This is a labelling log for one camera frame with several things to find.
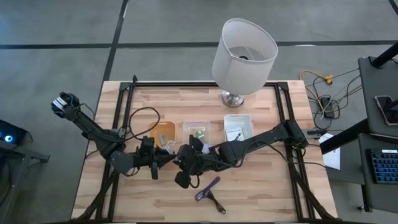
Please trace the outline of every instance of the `keyboard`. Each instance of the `keyboard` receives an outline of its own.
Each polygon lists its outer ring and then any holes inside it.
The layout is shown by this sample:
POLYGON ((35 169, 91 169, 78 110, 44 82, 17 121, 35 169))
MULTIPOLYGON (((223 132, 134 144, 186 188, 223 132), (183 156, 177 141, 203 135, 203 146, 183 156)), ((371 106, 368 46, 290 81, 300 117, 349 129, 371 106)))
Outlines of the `keyboard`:
POLYGON ((398 150, 367 149, 375 184, 398 184, 398 150))

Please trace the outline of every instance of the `concrete floor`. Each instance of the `concrete floor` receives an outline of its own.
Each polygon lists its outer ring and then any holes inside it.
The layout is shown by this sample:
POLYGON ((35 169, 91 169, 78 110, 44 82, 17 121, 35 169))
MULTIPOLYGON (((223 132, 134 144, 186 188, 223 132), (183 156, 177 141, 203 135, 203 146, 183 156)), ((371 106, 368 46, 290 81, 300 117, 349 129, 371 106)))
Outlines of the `concrete floor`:
MULTIPOLYGON (((121 5, 122 0, 0 0, 0 45, 110 44, 121 5)), ((216 42, 223 23, 233 17, 259 24, 276 41, 398 39, 398 16, 387 0, 130 0, 119 42, 216 42)), ((379 55, 387 48, 280 47, 270 79, 298 79, 303 69, 337 75, 357 68, 358 57, 379 55)), ((215 50, 118 49, 110 80, 130 80, 133 74, 140 80, 211 80, 215 50)), ((48 164, 27 176, 13 223, 69 219, 87 141, 74 125, 51 112, 50 103, 60 91, 68 91, 95 108, 108 56, 109 49, 0 50, 0 94, 6 96, 0 97, 0 119, 29 130, 35 140, 30 148, 51 154, 48 164)), ((339 77, 332 86, 319 84, 320 94, 334 95, 357 75, 339 77)), ((305 82, 313 78, 306 75, 305 82)), ((361 92, 349 102, 331 129, 348 128, 366 117, 361 92)), ((355 142, 345 147, 356 148, 355 142)), ((357 211, 362 204, 358 185, 331 180, 331 187, 344 220, 398 220, 393 213, 357 211)))

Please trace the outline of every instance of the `wooden table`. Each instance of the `wooden table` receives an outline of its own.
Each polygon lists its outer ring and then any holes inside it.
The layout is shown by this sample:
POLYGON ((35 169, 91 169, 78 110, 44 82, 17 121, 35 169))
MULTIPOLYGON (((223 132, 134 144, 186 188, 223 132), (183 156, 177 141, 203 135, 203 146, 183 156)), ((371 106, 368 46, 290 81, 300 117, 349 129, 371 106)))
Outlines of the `wooden table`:
MULTIPOLYGON (((301 128, 313 128, 312 114, 303 81, 288 81, 295 119, 301 128)), ((102 128, 113 122, 120 82, 104 82, 95 121, 102 128)), ((223 119, 226 114, 249 114, 254 134, 270 130, 279 124, 279 114, 273 88, 263 89, 246 96, 245 103, 237 109, 225 107, 218 87, 143 87, 134 89, 131 112, 143 106, 156 108, 161 121, 176 124, 178 150, 182 142, 182 123, 207 120, 211 123, 211 143, 224 141, 223 119)), ((133 132, 145 130, 156 120, 153 111, 140 111, 132 120, 133 132)), ((127 142, 127 152, 135 151, 139 142, 127 142)), ((285 154, 282 143, 274 146, 285 154)), ((88 153, 95 150, 91 142, 88 153)), ((318 147, 307 147, 305 161, 323 163, 318 147)), ((84 163, 72 217, 79 216, 91 203, 100 189, 105 161, 98 154, 84 163)), ((336 217, 335 203, 323 167, 305 165, 310 188, 320 203, 336 217)), ((152 180, 150 170, 141 168, 134 177, 121 175, 116 198, 116 222, 273 222, 297 221, 294 200, 286 162, 272 149, 264 147, 248 154, 244 165, 223 172, 206 172, 200 177, 199 189, 182 189, 174 178, 179 168, 168 163, 159 171, 159 179, 152 180), (227 213, 217 212, 211 200, 196 202, 195 194, 206 187, 216 176, 221 181, 212 189, 216 199, 227 213)), ((303 193, 302 208, 306 214, 303 193)))

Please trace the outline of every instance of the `purple strap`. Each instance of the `purple strap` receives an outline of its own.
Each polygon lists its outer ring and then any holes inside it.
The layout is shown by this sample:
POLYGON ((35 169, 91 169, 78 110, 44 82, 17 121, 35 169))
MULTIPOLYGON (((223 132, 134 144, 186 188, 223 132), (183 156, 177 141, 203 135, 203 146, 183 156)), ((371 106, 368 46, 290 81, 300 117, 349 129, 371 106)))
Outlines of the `purple strap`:
POLYGON ((195 195, 195 200, 200 201, 203 197, 205 197, 207 191, 209 191, 212 188, 212 186, 216 185, 219 181, 220 177, 214 178, 214 180, 211 181, 211 183, 205 189, 199 191, 199 193, 195 195))

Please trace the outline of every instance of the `chrome lamp base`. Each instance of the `chrome lamp base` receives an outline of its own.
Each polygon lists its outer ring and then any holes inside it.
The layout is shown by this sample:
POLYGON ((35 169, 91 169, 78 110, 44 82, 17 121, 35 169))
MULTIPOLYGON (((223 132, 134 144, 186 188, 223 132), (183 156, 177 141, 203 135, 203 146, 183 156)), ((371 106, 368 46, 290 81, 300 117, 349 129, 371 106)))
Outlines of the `chrome lamp base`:
POLYGON ((234 95, 227 91, 223 91, 221 99, 223 100, 224 105, 229 108, 240 107, 244 102, 244 96, 234 95))

